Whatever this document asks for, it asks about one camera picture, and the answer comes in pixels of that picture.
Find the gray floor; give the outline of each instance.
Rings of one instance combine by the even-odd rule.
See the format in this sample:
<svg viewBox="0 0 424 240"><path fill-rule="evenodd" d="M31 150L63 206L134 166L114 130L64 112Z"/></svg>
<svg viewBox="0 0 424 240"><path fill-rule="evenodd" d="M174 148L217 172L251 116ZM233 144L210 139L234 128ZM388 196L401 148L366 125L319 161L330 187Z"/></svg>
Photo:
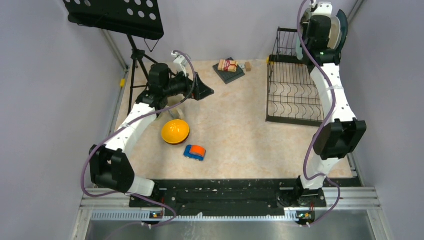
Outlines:
<svg viewBox="0 0 424 240"><path fill-rule="evenodd" d="M127 221L92 221L86 240L103 240ZM292 222L174 222L149 230L131 225L110 240L374 240L366 211L334 211L311 228L293 227Z"/></svg>

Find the round hole in metal plate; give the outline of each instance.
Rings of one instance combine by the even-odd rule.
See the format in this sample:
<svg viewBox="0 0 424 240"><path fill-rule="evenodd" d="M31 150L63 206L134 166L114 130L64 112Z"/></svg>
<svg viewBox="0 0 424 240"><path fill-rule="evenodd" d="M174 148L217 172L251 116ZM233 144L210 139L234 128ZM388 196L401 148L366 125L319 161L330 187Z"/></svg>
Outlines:
<svg viewBox="0 0 424 240"><path fill-rule="evenodd" d="M152 1L148 0L148 1L146 2L146 4L147 4L147 7L149 7L149 8L153 8L153 2L152 2Z"/></svg>

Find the blue toy car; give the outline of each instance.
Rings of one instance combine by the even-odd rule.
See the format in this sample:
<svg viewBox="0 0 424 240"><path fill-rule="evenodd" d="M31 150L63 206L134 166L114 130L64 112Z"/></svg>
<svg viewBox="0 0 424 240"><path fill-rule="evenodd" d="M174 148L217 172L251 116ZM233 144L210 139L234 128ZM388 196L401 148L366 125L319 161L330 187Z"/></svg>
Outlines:
<svg viewBox="0 0 424 240"><path fill-rule="evenodd" d="M184 156L188 159L195 159L203 162L206 155L206 149L198 145L187 145L185 147Z"/></svg>

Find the white wall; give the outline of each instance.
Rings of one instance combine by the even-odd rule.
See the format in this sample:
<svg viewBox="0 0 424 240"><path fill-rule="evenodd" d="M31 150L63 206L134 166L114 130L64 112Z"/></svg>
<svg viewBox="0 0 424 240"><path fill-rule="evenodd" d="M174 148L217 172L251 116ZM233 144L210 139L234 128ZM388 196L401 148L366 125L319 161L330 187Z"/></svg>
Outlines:
<svg viewBox="0 0 424 240"><path fill-rule="evenodd" d="M295 28L301 0L158 0L165 35L153 53L142 38L139 49L157 61L169 61L172 50L181 50L193 60L266 59L273 51L277 28ZM356 0L333 0L349 14ZM137 5L128 3L139 18ZM114 39L129 63L131 46L124 34ZM147 40L150 48L156 41Z"/></svg>
<svg viewBox="0 0 424 240"><path fill-rule="evenodd" d="M61 0L0 2L0 239L65 240L122 70Z"/></svg>
<svg viewBox="0 0 424 240"><path fill-rule="evenodd" d="M350 105L368 126L359 166L399 240L423 239L423 8L421 0L366 1L341 60Z"/></svg>

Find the black wire dish rack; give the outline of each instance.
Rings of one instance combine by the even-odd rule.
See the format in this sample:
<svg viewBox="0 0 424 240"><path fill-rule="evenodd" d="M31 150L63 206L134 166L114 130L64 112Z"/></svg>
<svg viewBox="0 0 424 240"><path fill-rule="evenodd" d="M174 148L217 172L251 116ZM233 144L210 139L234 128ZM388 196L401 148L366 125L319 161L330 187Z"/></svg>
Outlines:
<svg viewBox="0 0 424 240"><path fill-rule="evenodd" d="M266 121L319 127L324 120L320 94L308 68L298 60L296 29L278 28L268 58Z"/></svg>

